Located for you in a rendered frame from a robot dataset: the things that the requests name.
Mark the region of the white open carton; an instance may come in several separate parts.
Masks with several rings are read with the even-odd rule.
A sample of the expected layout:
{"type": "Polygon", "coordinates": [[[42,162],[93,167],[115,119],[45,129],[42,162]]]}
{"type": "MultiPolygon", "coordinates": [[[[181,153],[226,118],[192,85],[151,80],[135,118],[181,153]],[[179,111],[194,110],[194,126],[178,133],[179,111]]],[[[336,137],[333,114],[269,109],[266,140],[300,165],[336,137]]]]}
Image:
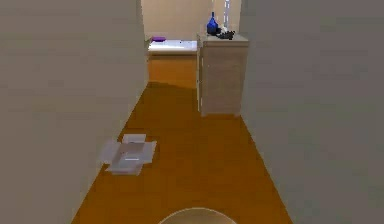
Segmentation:
{"type": "Polygon", "coordinates": [[[100,153],[100,161],[107,164],[107,172],[113,175],[141,173],[144,164],[150,164],[157,142],[147,141],[145,134],[125,134],[121,142],[109,140],[100,153]]]}

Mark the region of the beige chest of drawers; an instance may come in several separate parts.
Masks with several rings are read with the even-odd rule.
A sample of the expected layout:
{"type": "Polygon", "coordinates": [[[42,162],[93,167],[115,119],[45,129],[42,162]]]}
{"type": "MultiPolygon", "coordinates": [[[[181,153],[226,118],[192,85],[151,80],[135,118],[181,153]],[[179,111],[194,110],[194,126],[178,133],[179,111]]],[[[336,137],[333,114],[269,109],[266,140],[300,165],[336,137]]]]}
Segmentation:
{"type": "Polygon", "coordinates": [[[197,35],[196,88],[202,116],[241,110],[249,41],[239,34],[231,40],[197,35]]]}

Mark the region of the blue vase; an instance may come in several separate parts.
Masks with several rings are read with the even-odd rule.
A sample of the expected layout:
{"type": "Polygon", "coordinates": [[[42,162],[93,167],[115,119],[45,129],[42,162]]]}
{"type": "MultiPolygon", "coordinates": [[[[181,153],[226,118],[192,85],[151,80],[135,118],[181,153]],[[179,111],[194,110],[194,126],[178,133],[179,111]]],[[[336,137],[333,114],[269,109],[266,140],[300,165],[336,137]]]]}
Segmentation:
{"type": "Polygon", "coordinates": [[[215,13],[211,13],[211,18],[206,25],[206,30],[209,35],[215,36],[217,34],[218,24],[215,20],[215,13]]]}

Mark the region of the white bed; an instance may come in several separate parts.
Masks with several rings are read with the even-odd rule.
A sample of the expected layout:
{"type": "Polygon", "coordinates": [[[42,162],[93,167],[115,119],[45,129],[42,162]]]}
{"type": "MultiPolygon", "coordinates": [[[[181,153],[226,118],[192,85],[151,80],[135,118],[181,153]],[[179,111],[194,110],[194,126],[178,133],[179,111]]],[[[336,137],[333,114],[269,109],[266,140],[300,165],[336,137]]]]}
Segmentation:
{"type": "Polygon", "coordinates": [[[148,52],[153,55],[193,55],[197,52],[197,42],[195,40],[172,40],[167,39],[163,42],[149,44],[148,52]]]}

